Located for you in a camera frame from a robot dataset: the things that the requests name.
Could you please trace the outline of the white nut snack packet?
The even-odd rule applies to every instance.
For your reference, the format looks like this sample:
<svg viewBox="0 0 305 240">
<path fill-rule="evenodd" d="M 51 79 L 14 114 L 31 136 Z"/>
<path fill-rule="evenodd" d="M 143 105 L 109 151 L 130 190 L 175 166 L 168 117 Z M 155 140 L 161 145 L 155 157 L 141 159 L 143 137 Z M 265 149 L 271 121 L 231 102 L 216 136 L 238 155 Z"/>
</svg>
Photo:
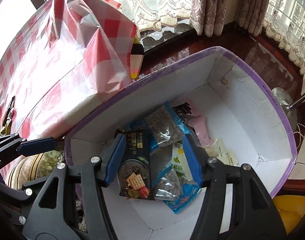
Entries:
<svg viewBox="0 0 305 240">
<path fill-rule="evenodd" d="M 216 157 L 225 165 L 240 166 L 233 152 L 226 149 L 222 138 L 217 138 L 212 144 L 205 146 L 204 149 L 210 157 Z"/>
</svg>

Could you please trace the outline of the yellow cushion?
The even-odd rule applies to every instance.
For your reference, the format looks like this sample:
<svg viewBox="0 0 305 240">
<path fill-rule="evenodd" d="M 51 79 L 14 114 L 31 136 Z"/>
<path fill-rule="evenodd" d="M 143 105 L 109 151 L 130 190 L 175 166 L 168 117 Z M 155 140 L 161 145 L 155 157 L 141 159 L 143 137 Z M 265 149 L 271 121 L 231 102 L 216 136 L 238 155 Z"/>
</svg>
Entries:
<svg viewBox="0 0 305 240">
<path fill-rule="evenodd" d="M 275 196 L 273 202 L 289 235 L 305 216 L 305 196 Z"/>
</svg>

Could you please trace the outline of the pink cloth pouch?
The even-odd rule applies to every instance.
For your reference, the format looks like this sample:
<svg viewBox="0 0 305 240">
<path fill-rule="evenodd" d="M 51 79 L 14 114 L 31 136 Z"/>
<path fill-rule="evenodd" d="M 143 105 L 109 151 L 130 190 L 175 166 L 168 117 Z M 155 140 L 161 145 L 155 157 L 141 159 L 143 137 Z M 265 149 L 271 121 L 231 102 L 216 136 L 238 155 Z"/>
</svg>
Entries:
<svg viewBox="0 0 305 240">
<path fill-rule="evenodd" d="M 190 98 L 185 98 L 186 103 L 189 104 L 190 110 L 186 114 L 186 124 L 191 125 L 197 135 L 199 142 L 202 147 L 208 146 L 213 143 L 213 140 L 208 135 L 206 129 L 206 117 L 198 109 L 198 107 L 193 103 L 193 100 Z"/>
</svg>

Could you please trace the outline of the silver floor lamp base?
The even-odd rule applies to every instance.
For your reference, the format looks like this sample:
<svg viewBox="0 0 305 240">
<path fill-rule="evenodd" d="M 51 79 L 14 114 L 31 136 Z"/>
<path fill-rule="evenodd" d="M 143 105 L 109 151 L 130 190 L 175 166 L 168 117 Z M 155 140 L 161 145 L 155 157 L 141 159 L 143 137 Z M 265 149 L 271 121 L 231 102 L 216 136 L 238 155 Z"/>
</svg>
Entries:
<svg viewBox="0 0 305 240">
<path fill-rule="evenodd" d="M 280 87 L 276 87 L 276 88 L 272 89 L 272 94 L 274 94 L 276 100 L 278 101 L 280 106 L 283 108 L 283 110 L 288 118 L 288 121 L 291 125 L 292 130 L 293 130 L 293 132 L 295 132 L 297 129 L 297 121 L 298 121 L 297 110 L 289 109 L 289 106 L 293 103 L 293 99 L 291 98 L 291 96 L 288 94 L 288 92 L 286 90 L 284 90 L 283 88 L 280 88 Z"/>
</svg>

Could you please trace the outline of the red white checkered tablecloth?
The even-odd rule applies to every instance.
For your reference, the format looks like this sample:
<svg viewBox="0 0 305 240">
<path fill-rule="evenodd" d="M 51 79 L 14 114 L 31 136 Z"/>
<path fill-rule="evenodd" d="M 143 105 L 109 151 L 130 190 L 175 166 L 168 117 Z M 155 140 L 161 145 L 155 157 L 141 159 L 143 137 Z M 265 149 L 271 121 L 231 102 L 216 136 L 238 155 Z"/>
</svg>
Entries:
<svg viewBox="0 0 305 240">
<path fill-rule="evenodd" d="M 0 133 L 58 138 L 131 83 L 136 25 L 109 0 L 49 0 L 0 61 Z"/>
</svg>

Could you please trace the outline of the blue pattern snack bag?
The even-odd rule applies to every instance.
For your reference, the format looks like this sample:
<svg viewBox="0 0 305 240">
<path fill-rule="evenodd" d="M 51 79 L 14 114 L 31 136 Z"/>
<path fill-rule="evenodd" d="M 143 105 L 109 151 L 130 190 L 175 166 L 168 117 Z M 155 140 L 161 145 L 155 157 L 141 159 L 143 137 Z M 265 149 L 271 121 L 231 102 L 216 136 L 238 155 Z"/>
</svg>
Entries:
<svg viewBox="0 0 305 240">
<path fill-rule="evenodd" d="M 164 168 L 152 184 L 154 198 L 163 201 L 174 214 L 191 204 L 200 191 L 194 181 L 181 180 L 172 164 Z"/>
</svg>

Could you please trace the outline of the green yellow snack packet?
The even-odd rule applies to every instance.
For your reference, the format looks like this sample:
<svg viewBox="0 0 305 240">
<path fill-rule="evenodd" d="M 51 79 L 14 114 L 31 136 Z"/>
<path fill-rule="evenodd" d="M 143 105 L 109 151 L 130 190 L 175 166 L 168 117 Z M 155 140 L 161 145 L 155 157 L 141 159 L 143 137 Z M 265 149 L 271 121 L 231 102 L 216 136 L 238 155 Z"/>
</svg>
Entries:
<svg viewBox="0 0 305 240">
<path fill-rule="evenodd" d="M 193 181 L 187 158 L 183 146 L 180 142 L 175 142 L 172 148 L 171 163 L 176 172 L 184 176 L 188 181 Z"/>
</svg>

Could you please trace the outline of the black cracker snack pack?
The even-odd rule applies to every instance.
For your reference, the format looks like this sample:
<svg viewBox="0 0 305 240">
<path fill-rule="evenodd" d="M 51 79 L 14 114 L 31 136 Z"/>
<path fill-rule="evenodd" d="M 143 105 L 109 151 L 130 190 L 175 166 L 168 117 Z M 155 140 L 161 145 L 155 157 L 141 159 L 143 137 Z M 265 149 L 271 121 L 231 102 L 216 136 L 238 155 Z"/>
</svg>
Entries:
<svg viewBox="0 0 305 240">
<path fill-rule="evenodd" d="M 150 172 L 150 134 L 144 129 L 123 134 L 126 148 L 118 170 L 119 195 L 154 200 Z"/>
</svg>

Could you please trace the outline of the pink beige heavy curtain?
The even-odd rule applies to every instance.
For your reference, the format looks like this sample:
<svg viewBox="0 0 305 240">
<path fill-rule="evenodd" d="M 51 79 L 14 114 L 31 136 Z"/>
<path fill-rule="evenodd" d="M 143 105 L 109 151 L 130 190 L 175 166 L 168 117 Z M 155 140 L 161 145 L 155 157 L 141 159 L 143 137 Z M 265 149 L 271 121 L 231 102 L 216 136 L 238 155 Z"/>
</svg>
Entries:
<svg viewBox="0 0 305 240">
<path fill-rule="evenodd" d="M 253 36 L 263 28 L 269 0 L 192 0 L 190 25 L 198 35 L 220 36 L 224 25 L 236 22 Z"/>
</svg>

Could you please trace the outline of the striped beige sofa cushion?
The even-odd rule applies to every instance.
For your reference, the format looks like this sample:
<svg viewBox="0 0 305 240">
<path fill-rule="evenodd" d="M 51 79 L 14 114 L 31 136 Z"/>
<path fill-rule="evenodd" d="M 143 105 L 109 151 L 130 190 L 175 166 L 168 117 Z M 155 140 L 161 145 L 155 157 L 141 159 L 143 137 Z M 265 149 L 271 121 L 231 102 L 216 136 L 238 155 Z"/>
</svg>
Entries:
<svg viewBox="0 0 305 240">
<path fill-rule="evenodd" d="M 5 183 L 7 186 L 19 190 L 26 182 L 50 175 L 59 163 L 64 163 L 65 161 L 64 150 L 52 150 L 25 157 L 10 169 Z M 75 203 L 73 226 L 82 232 L 87 232 L 84 210 L 74 187 L 69 189 L 68 196 L 71 199 L 69 207 L 72 207 L 72 203 Z"/>
</svg>

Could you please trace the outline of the blue clear seed snack bag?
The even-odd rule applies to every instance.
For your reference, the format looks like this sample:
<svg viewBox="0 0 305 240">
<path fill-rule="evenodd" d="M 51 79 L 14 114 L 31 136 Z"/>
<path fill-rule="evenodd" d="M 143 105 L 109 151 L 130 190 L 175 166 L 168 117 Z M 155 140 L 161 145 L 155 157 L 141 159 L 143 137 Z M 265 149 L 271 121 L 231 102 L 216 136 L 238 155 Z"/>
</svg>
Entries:
<svg viewBox="0 0 305 240">
<path fill-rule="evenodd" d="M 184 135 L 191 134 L 167 101 L 145 118 L 130 122 L 127 128 L 148 131 L 150 155 L 153 155 L 159 148 L 182 140 Z"/>
</svg>

